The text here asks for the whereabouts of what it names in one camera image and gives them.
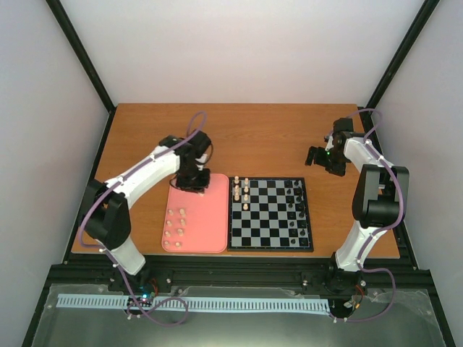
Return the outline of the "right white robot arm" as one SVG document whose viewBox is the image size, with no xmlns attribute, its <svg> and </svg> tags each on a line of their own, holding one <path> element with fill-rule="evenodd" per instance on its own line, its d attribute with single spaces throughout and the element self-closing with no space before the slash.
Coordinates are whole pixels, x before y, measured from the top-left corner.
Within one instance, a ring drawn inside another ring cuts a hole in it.
<svg viewBox="0 0 463 347">
<path fill-rule="evenodd" d="M 386 160 L 369 136 L 356 133 L 351 118 L 337 119 L 325 137 L 326 146 L 310 147 L 305 161 L 307 166 L 322 166 L 337 176 L 343 176 L 347 164 L 353 163 L 360 173 L 352 200 L 354 224 L 331 257 L 323 279 L 323 285 L 333 294 L 344 294 L 360 283 L 371 249 L 406 214 L 409 170 Z"/>
</svg>

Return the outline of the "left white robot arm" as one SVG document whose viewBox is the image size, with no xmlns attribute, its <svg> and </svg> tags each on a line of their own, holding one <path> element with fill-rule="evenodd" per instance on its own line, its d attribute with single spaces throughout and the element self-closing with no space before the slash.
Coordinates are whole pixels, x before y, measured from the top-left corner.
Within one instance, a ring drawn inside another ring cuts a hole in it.
<svg viewBox="0 0 463 347">
<path fill-rule="evenodd" d="M 174 187 L 192 193 L 203 193 L 211 179 L 205 167 L 207 150 L 212 146 L 209 136 L 196 129 L 185 138 L 172 135 L 139 163 L 107 181 L 90 181 L 80 207 L 78 238 L 83 234 L 96 240 L 101 248 L 123 269 L 125 282 L 135 291 L 149 286 L 150 272 L 143 268 L 145 257 L 135 246 L 131 234 L 129 211 L 157 183 L 174 175 Z"/>
</svg>

